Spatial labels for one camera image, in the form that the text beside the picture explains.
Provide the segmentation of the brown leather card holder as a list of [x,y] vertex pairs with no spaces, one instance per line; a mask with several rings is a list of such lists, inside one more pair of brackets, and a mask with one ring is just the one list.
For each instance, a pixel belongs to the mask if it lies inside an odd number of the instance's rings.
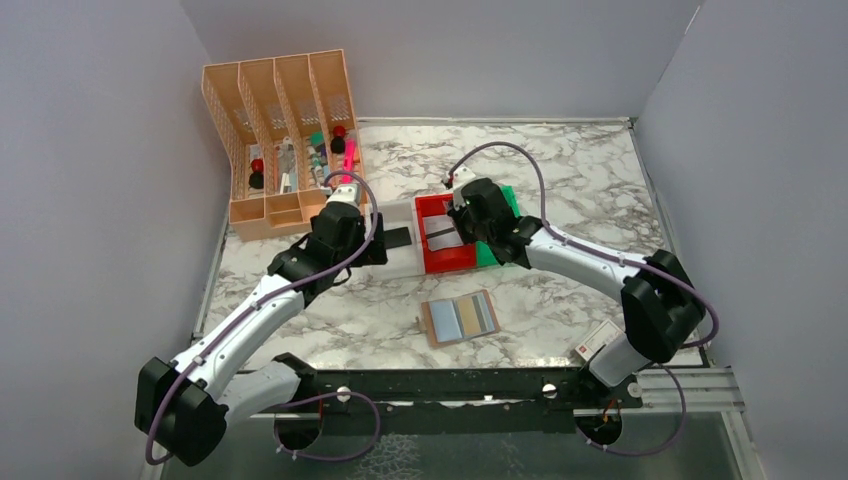
[[430,300],[420,305],[419,328],[431,348],[468,341],[501,330],[487,290]]

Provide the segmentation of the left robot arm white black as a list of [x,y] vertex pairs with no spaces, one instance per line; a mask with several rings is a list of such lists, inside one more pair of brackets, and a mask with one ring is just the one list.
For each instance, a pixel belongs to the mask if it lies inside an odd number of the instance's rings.
[[378,210],[364,216],[349,200],[328,200],[311,224],[211,333],[170,361],[153,357],[141,367],[134,425],[146,436],[147,464],[176,458],[197,465],[236,421],[275,404],[298,411],[313,401],[313,382],[284,364],[237,375],[272,333],[335,287],[340,273],[387,261]]

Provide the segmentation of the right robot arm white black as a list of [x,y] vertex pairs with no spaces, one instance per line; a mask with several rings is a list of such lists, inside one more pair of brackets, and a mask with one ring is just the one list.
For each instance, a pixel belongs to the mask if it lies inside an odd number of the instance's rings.
[[477,178],[454,189],[447,207],[460,238],[482,242],[499,264],[563,275],[617,301],[624,332],[587,362],[579,398],[600,407],[617,386],[683,348],[707,313],[677,257],[665,250],[641,257],[580,243],[538,217],[519,216],[500,186]]

